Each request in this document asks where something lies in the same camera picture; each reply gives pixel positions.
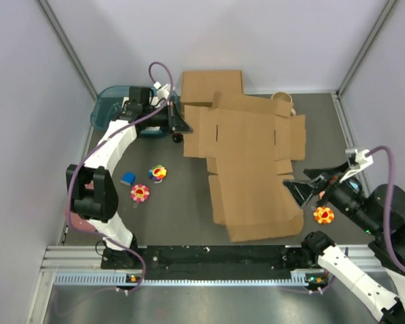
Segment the brown cardboard box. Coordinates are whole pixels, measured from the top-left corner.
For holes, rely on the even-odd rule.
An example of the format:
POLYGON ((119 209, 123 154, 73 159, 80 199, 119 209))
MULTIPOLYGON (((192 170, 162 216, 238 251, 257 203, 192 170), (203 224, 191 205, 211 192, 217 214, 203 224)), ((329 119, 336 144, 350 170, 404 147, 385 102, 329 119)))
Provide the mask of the brown cardboard box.
POLYGON ((291 102, 216 92, 210 107, 185 105, 193 132, 184 156, 207 161, 213 221, 232 242, 298 235, 304 212, 283 185, 306 151, 305 116, 291 102))

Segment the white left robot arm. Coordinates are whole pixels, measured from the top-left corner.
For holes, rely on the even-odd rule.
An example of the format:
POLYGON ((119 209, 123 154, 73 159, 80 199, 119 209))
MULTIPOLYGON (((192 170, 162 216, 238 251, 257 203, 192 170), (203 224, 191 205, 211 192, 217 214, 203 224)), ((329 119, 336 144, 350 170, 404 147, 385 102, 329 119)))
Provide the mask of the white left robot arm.
POLYGON ((173 94, 170 84, 158 82, 152 87, 130 87, 98 145, 81 164, 66 170, 67 213, 91 224, 105 243, 105 258, 117 259, 127 268, 138 263, 140 253, 135 235, 117 212, 119 198, 111 175, 126 149, 147 128, 172 134, 174 142, 192 132, 173 94))

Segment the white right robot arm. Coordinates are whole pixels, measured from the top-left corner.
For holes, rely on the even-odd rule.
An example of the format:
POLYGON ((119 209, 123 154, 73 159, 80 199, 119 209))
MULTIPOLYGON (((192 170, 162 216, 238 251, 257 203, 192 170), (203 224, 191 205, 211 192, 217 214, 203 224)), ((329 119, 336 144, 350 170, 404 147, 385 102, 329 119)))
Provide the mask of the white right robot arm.
POLYGON ((307 181, 284 180, 299 207, 318 196, 316 210, 333 206, 367 235, 369 249, 391 277, 397 292, 385 289, 356 266, 325 233, 311 232, 302 241, 300 260, 321 267, 342 282, 378 323, 405 323, 405 191, 384 186, 365 196, 349 163, 325 169, 305 169, 307 181))

